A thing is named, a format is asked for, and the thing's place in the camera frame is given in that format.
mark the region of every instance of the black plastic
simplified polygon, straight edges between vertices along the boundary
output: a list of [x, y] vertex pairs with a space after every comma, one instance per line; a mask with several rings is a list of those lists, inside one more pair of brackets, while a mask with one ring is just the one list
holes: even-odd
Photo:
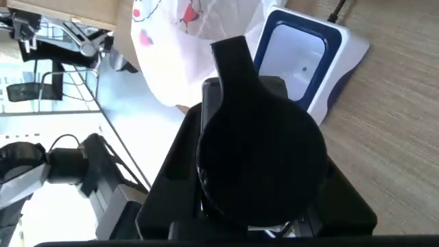
[[187, 113], [151, 191], [137, 216], [143, 239], [167, 239], [172, 222], [190, 220], [200, 211], [196, 150], [201, 104]]
[[190, 246], [212, 246], [212, 247], [437, 247], [439, 236], [374, 236], [374, 237], [332, 237], [332, 238], [303, 238], [284, 239], [282, 241], [265, 242], [209, 242], [198, 244], [190, 242], [167, 242], [167, 241], [119, 241], [119, 242], [61, 242], [40, 244], [37, 247], [190, 247]]
[[28, 142], [7, 144], [0, 148], [0, 183], [6, 182], [6, 174], [14, 168], [20, 166], [35, 168], [44, 162], [46, 162], [46, 153], [41, 144]]
[[[8, 99], [10, 102], [23, 102], [38, 99], [40, 95], [40, 86], [40, 83], [35, 82], [9, 85], [6, 87]], [[59, 100], [51, 84], [44, 84], [41, 99]]]
[[243, 36], [212, 44], [222, 104], [198, 148], [201, 185], [228, 220], [275, 226], [296, 219], [327, 173], [327, 151], [312, 117], [260, 83]]
[[56, 148], [48, 153], [51, 165], [47, 182], [52, 184], [77, 185], [82, 182], [88, 168], [81, 149]]
[[78, 185], [80, 193], [85, 197], [89, 197], [92, 191], [99, 190], [106, 202], [110, 202], [114, 190], [120, 184], [147, 193], [143, 185], [136, 185], [123, 177], [116, 164], [123, 161], [111, 155], [106, 149], [106, 145], [108, 144], [105, 139], [98, 134], [91, 134], [81, 143], [88, 167], [82, 183]]
[[[264, 85], [268, 91], [278, 95], [279, 97], [288, 98], [287, 85], [285, 81], [278, 76], [259, 76], [262, 85]], [[202, 128], [206, 126], [211, 117], [216, 113], [221, 106], [222, 92], [219, 78], [209, 78], [204, 81], [202, 85]]]

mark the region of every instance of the red drawing on bag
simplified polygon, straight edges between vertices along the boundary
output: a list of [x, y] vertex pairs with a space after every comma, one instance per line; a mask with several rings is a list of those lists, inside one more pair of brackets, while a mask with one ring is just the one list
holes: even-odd
[[149, 19], [152, 16], [152, 14], [157, 10], [157, 8], [160, 5], [160, 3], [162, 2], [162, 0], [158, 0], [154, 9], [151, 10], [151, 12], [143, 18], [142, 18], [142, 16], [143, 16], [144, 11], [143, 11], [143, 5], [141, 2], [142, 2], [142, 0], [135, 0], [135, 2], [134, 2], [134, 9], [132, 11], [132, 20], [134, 22], [142, 22], [146, 19]]
[[151, 37], [148, 36], [146, 30], [141, 30], [140, 32], [140, 43], [146, 47], [149, 47], [154, 44]]
[[203, 13], [203, 11], [201, 11], [201, 0], [198, 0], [198, 7], [194, 6], [193, 1], [194, 0], [191, 0], [186, 8], [185, 15], [180, 19], [180, 22], [183, 22], [186, 25], [186, 33], [187, 25], [190, 22], [198, 20], [200, 18], [200, 14]]

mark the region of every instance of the wooden desk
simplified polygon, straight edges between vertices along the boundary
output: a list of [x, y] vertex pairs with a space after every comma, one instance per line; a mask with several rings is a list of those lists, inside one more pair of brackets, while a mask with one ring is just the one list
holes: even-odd
[[8, 7], [115, 30], [119, 0], [0, 0]]

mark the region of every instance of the black cable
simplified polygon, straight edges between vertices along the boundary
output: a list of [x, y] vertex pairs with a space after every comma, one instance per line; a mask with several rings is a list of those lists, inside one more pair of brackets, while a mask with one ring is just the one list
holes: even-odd
[[94, 101], [95, 101], [94, 99], [85, 100], [85, 99], [80, 99], [80, 98], [78, 98], [78, 97], [68, 96], [68, 95], [65, 95], [65, 94], [62, 94], [62, 96], [64, 96], [64, 97], [68, 97], [68, 98], [71, 98], [71, 99], [80, 100], [80, 101], [82, 101], [82, 102], [94, 102]]
[[346, 3], [346, 0], [340, 0], [340, 2], [338, 2], [338, 5], [335, 8], [334, 12], [329, 15], [328, 21], [330, 23], [335, 23], [338, 20], [338, 14], [340, 13], [340, 10], [342, 10], [343, 5], [345, 3]]
[[54, 141], [54, 143], [52, 144], [52, 146], [49, 148], [49, 152], [52, 151], [52, 149], [54, 148], [55, 144], [56, 144], [59, 140], [61, 140], [61, 138], [63, 138], [63, 137], [73, 137], [73, 138], [76, 140], [76, 142], [78, 143], [78, 146], [81, 145], [81, 143], [80, 143], [80, 141], [78, 140], [78, 138], [76, 138], [74, 135], [72, 135], [72, 134], [63, 134], [63, 135], [59, 136], [59, 137]]

